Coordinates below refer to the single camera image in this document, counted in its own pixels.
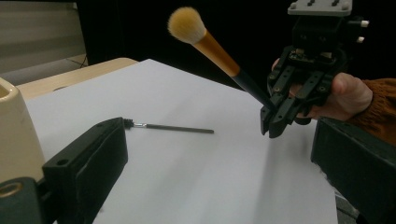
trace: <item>makeup brush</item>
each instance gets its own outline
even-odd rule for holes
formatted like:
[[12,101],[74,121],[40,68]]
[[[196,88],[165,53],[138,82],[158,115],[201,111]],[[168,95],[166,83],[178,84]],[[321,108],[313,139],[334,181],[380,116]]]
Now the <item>makeup brush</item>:
[[198,49],[206,58],[232,78],[236,84],[250,93],[265,107],[271,111],[277,111],[265,92],[241,69],[212,34],[206,30],[201,16],[193,7],[180,7],[174,11],[168,21],[168,31],[176,39],[191,44]]

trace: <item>orange sleeve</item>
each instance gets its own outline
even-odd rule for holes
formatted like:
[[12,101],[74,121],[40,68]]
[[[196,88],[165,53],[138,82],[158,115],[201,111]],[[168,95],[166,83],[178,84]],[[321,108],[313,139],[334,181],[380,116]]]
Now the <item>orange sleeve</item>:
[[396,146],[396,78],[363,80],[373,91],[371,105],[347,122]]

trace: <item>brush bristles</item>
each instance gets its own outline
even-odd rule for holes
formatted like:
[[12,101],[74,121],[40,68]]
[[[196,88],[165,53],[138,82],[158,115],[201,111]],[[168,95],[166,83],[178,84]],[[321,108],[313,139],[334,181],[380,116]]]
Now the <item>brush bristles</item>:
[[176,39],[193,45],[204,37],[206,28],[194,8],[180,7],[169,18],[168,31]]

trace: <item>human hand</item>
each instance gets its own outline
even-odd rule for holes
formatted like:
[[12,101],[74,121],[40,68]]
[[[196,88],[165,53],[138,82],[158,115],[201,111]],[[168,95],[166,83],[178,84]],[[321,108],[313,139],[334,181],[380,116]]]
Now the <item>human hand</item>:
[[[300,85],[292,85],[290,95],[294,96],[300,88]],[[359,78],[347,73],[339,73],[332,80],[332,92],[326,103],[322,106],[313,105],[306,116],[299,114],[297,117],[347,120],[365,110],[372,99],[373,92]]]

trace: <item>white paper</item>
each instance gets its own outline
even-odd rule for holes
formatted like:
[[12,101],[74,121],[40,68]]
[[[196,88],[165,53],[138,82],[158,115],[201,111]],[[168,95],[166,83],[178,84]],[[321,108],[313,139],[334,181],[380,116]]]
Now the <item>white paper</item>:
[[46,160],[117,117],[215,131],[126,131],[129,161],[94,223],[337,223],[334,190],[310,161],[316,123],[270,139],[244,91],[146,60],[27,105]]

